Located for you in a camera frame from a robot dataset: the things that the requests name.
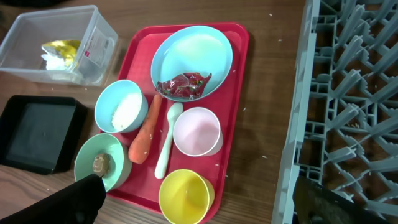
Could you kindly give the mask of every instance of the red tray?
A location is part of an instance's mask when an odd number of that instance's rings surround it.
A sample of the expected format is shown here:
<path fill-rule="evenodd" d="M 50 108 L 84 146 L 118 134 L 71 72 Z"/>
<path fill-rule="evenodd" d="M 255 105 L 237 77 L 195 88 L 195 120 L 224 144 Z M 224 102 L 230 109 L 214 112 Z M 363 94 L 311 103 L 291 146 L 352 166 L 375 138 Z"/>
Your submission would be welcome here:
<path fill-rule="evenodd" d="M 233 22 L 146 27 L 132 38 L 118 79 L 128 79 L 137 83 L 141 91 L 145 94 L 148 104 L 150 104 L 156 94 L 150 78 L 150 65 L 156 50 L 174 32 L 193 25 L 205 25 L 220 30 L 231 42 L 233 50 L 231 71 L 224 83 L 204 99 L 183 103 L 184 111 L 196 106 L 202 106 L 212 110 L 217 115 L 224 137 L 224 144 L 221 151 L 213 156 L 189 157 L 182 154 L 173 144 L 166 172 L 167 175 L 177 169 L 190 169 L 204 176 L 213 184 L 215 200 L 206 217 L 203 219 L 203 222 L 207 222 L 220 207 L 221 196 L 223 194 L 228 157 L 231 152 L 236 114 L 238 112 L 244 64 L 248 51 L 249 35 L 247 30 L 243 26 Z M 169 129 L 166 114 L 172 104 L 173 101 L 166 99 L 162 102 L 159 119 L 154 131 L 152 147 L 147 160 L 141 165 L 133 164 L 130 176 L 125 183 L 117 189 L 108 192 L 108 195 L 142 208 L 162 213 L 158 198 L 162 180 L 156 179 L 154 172 L 160 150 Z M 115 136 L 123 144 L 129 146 L 137 132 L 138 130 L 127 134 L 115 134 Z"/>

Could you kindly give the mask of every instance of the red candy wrapper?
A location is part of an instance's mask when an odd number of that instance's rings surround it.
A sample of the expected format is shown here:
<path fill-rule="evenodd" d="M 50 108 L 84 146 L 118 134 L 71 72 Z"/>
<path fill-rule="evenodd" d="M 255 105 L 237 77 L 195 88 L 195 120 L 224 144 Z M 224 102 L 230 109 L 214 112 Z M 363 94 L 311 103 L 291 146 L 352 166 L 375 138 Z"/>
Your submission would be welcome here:
<path fill-rule="evenodd" d="M 171 97 L 196 99 L 201 97 L 203 90 L 211 78 L 211 74 L 203 78 L 199 73 L 183 73 L 172 80 L 157 82 L 156 91 Z"/>

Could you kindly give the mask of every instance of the pink cup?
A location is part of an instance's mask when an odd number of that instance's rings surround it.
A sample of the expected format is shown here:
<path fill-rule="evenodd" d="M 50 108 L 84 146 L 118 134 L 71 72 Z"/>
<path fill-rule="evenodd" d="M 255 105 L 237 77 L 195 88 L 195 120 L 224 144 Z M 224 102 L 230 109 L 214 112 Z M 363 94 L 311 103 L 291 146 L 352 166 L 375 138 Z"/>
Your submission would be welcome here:
<path fill-rule="evenodd" d="M 217 116 L 202 107 L 186 110 L 178 117 L 173 138 L 178 149 L 188 156 L 211 156 L 223 145 Z"/>

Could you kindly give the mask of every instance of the gray dish rack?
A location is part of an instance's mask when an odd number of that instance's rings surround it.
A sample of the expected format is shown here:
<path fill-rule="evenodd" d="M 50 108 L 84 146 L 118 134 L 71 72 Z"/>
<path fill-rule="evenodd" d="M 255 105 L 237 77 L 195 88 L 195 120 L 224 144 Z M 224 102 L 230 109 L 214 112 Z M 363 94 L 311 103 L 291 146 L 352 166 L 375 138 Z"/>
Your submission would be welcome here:
<path fill-rule="evenodd" d="M 292 223 L 299 175 L 398 217 L 397 3 L 307 0 L 272 223 Z"/>

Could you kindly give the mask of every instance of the bowl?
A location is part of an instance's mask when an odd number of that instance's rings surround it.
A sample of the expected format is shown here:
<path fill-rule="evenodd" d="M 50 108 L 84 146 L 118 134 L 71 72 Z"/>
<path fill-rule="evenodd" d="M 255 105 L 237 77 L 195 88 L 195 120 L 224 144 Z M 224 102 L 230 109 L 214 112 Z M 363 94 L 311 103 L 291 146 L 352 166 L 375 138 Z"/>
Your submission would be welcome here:
<path fill-rule="evenodd" d="M 213 201 L 212 184 L 201 175 L 187 169 L 169 174 L 159 190 L 160 209 L 170 223 L 199 223 Z"/>
<path fill-rule="evenodd" d="M 75 161 L 75 180 L 81 180 L 94 174 L 94 158 L 107 153 L 110 157 L 109 172 L 102 180 L 105 191 L 113 190 L 123 184 L 131 171 L 131 161 L 127 156 L 127 147 L 111 134 L 102 133 L 91 137 L 81 147 Z"/>
<path fill-rule="evenodd" d="M 188 156 L 211 156 L 223 145 L 217 116 L 202 107 L 186 110 L 177 118 L 173 139 L 177 148 Z"/>
<path fill-rule="evenodd" d="M 156 87 L 157 82 L 169 81 L 182 73 L 198 72 L 204 77 L 211 73 L 199 98 L 182 99 L 164 95 L 174 101 L 194 101 L 208 96 L 224 82 L 232 59 L 231 43 L 222 32 L 208 26 L 191 26 L 172 34 L 157 49 L 150 74 Z"/>
<path fill-rule="evenodd" d="M 130 96 L 135 100 L 133 106 L 139 109 L 134 113 L 122 114 L 124 118 L 118 116 L 118 119 L 125 119 L 126 123 L 122 128 L 116 129 L 112 124 L 113 115 L 122 100 Z M 148 102 L 138 85 L 130 80 L 119 80 L 110 84 L 100 94 L 95 104 L 94 117 L 97 126 L 106 133 L 128 133 L 144 122 L 147 112 Z"/>

